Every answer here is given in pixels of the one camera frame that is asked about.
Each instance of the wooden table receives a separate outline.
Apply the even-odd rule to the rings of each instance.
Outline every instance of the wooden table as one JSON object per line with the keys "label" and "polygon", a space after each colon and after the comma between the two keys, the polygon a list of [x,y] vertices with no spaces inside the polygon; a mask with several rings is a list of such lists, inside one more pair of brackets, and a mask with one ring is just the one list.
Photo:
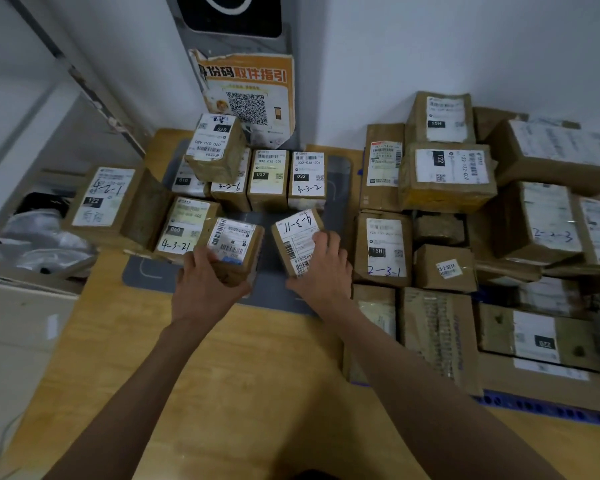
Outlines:
{"label": "wooden table", "polygon": [[[158,131],[146,164],[161,177],[190,132]],[[352,159],[361,152],[312,147]],[[351,212],[360,188],[353,177]],[[124,286],[103,252],[76,303],[0,478],[40,476],[128,379],[169,322],[170,295]],[[340,374],[341,341],[319,320],[236,305],[184,369],[138,479],[272,479],[318,468],[341,478],[425,478],[370,388]],[[600,426],[489,409],[565,476],[600,479]]]}

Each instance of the poster on wall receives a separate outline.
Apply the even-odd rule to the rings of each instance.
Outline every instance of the poster on wall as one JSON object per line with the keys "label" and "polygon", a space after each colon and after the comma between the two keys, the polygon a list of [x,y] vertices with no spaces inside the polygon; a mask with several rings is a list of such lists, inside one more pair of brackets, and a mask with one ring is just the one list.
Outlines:
{"label": "poster on wall", "polygon": [[275,150],[296,128],[294,58],[285,54],[204,56],[189,51],[209,112],[242,121],[249,144]]}

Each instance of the person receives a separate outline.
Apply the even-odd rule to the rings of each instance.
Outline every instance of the person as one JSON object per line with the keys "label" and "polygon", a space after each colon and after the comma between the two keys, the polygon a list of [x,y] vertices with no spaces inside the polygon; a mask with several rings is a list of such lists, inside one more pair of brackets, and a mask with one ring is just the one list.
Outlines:
{"label": "person", "polygon": [[[563,478],[544,458],[455,384],[371,323],[351,299],[352,266],[334,232],[314,234],[309,268],[295,291],[350,348],[396,430],[432,479]],[[250,290],[225,287],[213,254],[185,255],[171,323],[129,380],[56,462],[47,480],[129,479],[185,364]]]}

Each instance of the person's right hand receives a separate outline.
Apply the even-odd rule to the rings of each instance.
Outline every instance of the person's right hand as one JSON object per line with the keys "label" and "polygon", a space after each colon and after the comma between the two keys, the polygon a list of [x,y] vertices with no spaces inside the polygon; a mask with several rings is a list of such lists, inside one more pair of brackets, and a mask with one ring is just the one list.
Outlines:
{"label": "person's right hand", "polygon": [[309,269],[299,278],[289,278],[287,288],[320,314],[338,300],[351,298],[353,266],[347,261],[347,251],[340,249],[340,236],[334,231],[316,232],[313,241]]}

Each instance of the hand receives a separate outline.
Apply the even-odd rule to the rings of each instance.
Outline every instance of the hand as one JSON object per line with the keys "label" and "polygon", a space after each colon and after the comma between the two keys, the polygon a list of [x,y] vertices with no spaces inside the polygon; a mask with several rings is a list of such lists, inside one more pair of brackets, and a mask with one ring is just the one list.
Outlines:
{"label": "hand", "polygon": [[222,284],[211,268],[217,258],[206,247],[184,254],[178,271],[176,291],[171,298],[171,323],[183,321],[211,330],[233,304],[251,291],[246,281],[234,288]]}
{"label": "hand", "polygon": [[340,249],[340,236],[334,231],[316,232],[313,241],[309,269],[299,278],[289,278],[287,288],[321,314],[339,300],[351,298],[353,266],[347,261],[347,251]]}

